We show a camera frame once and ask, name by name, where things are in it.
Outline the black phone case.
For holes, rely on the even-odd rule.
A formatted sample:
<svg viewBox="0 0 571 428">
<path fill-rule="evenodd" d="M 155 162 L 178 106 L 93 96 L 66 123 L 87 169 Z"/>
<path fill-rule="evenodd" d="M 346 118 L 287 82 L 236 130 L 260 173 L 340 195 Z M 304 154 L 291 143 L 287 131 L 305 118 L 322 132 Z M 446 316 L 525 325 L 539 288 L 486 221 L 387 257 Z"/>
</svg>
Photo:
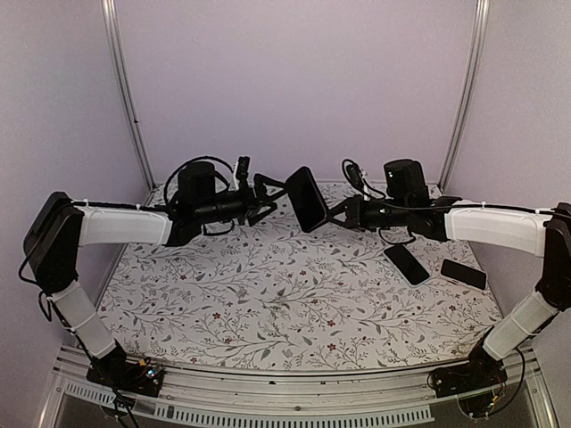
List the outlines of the black phone case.
<svg viewBox="0 0 571 428">
<path fill-rule="evenodd" d="M 297 169 L 285 181 L 285 189 L 304 233 L 312 232 L 327 222 L 327 204 L 307 166 Z"/>
</svg>

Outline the phone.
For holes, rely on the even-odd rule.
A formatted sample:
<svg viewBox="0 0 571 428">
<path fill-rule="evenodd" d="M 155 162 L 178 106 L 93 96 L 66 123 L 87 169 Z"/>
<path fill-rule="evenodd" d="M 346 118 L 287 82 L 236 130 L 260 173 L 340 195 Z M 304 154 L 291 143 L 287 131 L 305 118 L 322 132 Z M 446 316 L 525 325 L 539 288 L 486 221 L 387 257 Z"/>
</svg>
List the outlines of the phone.
<svg viewBox="0 0 571 428">
<path fill-rule="evenodd" d="M 390 246 L 384 250 L 384 255 L 394 264 L 410 285 L 418 286 L 430 279 L 428 271 L 404 245 Z"/>
</svg>

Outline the black smartphone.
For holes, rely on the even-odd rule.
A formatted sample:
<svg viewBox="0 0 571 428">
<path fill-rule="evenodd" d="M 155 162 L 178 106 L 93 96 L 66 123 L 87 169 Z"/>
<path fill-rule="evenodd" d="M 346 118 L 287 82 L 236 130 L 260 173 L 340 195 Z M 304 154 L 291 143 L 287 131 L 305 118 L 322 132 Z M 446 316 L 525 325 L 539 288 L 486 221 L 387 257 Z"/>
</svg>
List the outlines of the black smartphone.
<svg viewBox="0 0 571 428">
<path fill-rule="evenodd" d="M 444 277 L 480 291 L 484 291 L 486 288 L 487 274 L 484 271 L 471 268 L 451 259 L 445 259 L 443 261 L 441 274 Z"/>
</svg>

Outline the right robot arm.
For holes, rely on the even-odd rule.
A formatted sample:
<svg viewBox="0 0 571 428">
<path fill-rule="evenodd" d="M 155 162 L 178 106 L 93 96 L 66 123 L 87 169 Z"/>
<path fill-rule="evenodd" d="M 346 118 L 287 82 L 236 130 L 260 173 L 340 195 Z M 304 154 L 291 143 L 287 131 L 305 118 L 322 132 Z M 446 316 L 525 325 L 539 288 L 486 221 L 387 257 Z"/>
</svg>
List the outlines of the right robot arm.
<svg viewBox="0 0 571 428">
<path fill-rule="evenodd" d="M 543 259 L 541 277 L 524 299 L 491 327 L 470 351 L 461 381 L 479 389 L 512 350 L 570 307 L 570 206 L 528 209 L 459 197 L 430 197 L 417 160 L 384 165 L 386 195 L 374 197 L 360 167 L 344 160 L 343 173 L 357 195 L 328 210 L 328 220 L 350 230 L 404 226 L 438 242 L 470 241 L 525 251 Z"/>
</svg>

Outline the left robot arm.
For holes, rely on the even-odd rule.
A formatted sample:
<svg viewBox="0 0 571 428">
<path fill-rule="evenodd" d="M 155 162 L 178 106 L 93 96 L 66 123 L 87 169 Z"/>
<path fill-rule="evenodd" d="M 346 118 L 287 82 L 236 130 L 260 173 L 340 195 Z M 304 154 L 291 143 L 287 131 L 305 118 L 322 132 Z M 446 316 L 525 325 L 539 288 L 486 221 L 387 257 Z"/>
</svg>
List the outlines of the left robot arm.
<svg viewBox="0 0 571 428">
<path fill-rule="evenodd" d="M 133 370 L 79 284 L 79 248 L 127 243 L 182 247 L 207 235 L 209 224 L 257 224 L 286 194 L 284 183 L 262 174 L 251 176 L 247 156 L 227 166 L 230 178 L 217 171 L 220 163 L 213 156 L 186 161 L 168 179 L 177 184 L 176 191 L 165 191 L 163 203 L 154 207 L 74 201 L 64 192 L 54 192 L 24 238 L 21 265 L 30 268 L 31 275 L 21 281 L 41 290 L 98 363 L 99 374 L 114 387 L 126 386 Z"/>
</svg>

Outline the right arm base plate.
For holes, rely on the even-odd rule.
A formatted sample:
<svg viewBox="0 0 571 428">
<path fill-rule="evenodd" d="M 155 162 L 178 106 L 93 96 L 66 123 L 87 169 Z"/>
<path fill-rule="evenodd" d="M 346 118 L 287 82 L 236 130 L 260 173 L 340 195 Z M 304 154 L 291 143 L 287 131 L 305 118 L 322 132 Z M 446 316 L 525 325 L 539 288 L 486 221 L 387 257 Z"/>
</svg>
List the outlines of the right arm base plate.
<svg viewBox="0 0 571 428">
<path fill-rule="evenodd" d="M 472 419 L 488 417 L 496 407 L 508 380 L 502 364 L 483 368 L 467 362 L 431 371 L 426 383 L 437 398 L 457 397 L 460 411 Z"/>
</svg>

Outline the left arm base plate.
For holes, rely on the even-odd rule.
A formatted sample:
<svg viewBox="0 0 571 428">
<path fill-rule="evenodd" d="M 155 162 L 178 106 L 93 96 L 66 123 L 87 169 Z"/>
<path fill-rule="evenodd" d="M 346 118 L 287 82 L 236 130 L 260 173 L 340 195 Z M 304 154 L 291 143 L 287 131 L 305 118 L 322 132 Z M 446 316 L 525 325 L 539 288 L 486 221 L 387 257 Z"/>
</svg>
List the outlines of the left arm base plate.
<svg viewBox="0 0 571 428">
<path fill-rule="evenodd" d="M 87 371 L 87 380 L 103 386 L 114 386 L 119 391 L 157 398 L 164 375 L 164 366 L 145 358 L 121 363 L 112 373 L 91 366 Z"/>
</svg>

